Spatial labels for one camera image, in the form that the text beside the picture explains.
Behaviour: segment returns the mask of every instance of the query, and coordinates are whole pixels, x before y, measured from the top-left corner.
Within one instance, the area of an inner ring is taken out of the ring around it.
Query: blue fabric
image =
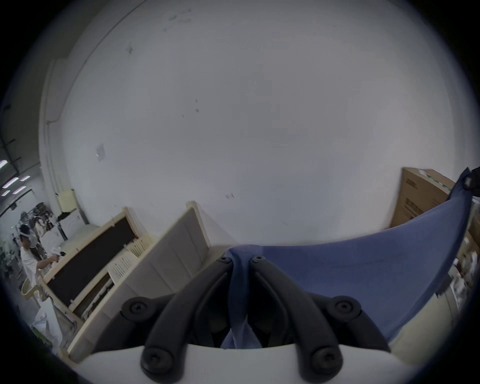
[[[398,227],[356,239],[305,246],[246,245],[226,256],[234,268],[228,292],[231,332],[223,348],[260,348],[247,324],[248,263],[264,256],[305,291],[351,296],[393,338],[427,303],[448,273],[467,229],[472,193],[462,173],[449,199]]]

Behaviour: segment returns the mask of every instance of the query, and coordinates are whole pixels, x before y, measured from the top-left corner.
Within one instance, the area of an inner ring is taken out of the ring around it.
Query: white shirt
[[[23,246],[20,247],[20,257],[22,258],[25,273],[30,281],[30,288],[32,288],[37,284],[38,260],[32,255],[30,250],[27,251]]]

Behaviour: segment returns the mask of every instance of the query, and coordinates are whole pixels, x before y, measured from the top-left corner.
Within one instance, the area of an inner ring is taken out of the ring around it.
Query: man
[[[58,261],[58,255],[52,255],[46,260],[37,260],[30,249],[30,236],[35,236],[34,233],[30,231],[30,228],[25,224],[20,226],[20,243],[22,247],[20,248],[20,256],[22,258],[22,264],[24,266],[25,273],[27,274],[28,280],[30,280],[30,288],[37,285],[37,276],[40,269],[46,268],[55,261]]]

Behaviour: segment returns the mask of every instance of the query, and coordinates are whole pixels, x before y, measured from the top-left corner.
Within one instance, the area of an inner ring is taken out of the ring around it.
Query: ceiling light
[[[13,183],[15,183],[18,180],[18,177],[14,177],[11,179],[8,183],[6,183],[2,188],[8,188],[10,187]]]
[[[25,186],[20,187],[20,188],[17,189],[13,194],[16,195],[18,192],[23,191],[25,188],[26,188]]]

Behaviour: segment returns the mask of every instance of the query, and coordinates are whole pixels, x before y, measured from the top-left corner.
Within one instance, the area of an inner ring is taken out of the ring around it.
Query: stacked clutter
[[[454,261],[453,280],[450,284],[455,296],[457,307],[460,309],[465,299],[471,293],[474,278],[478,273],[478,255],[480,248],[480,215],[474,215],[462,246]]]
[[[400,193],[390,227],[396,227],[443,203],[455,183],[433,169],[403,168]],[[450,286],[460,309],[473,286],[480,249],[479,202],[473,199],[472,220],[449,271]]]

